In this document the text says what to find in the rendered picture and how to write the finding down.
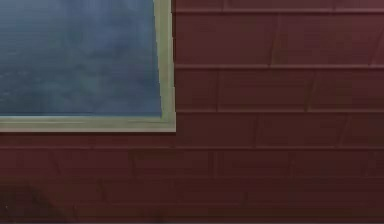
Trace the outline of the window with pale green frame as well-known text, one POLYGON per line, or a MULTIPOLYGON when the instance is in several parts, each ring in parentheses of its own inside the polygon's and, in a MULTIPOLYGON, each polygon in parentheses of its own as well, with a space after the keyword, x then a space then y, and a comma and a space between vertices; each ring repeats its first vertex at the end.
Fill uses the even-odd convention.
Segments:
POLYGON ((172 0, 0 0, 0 133, 175 129, 172 0))

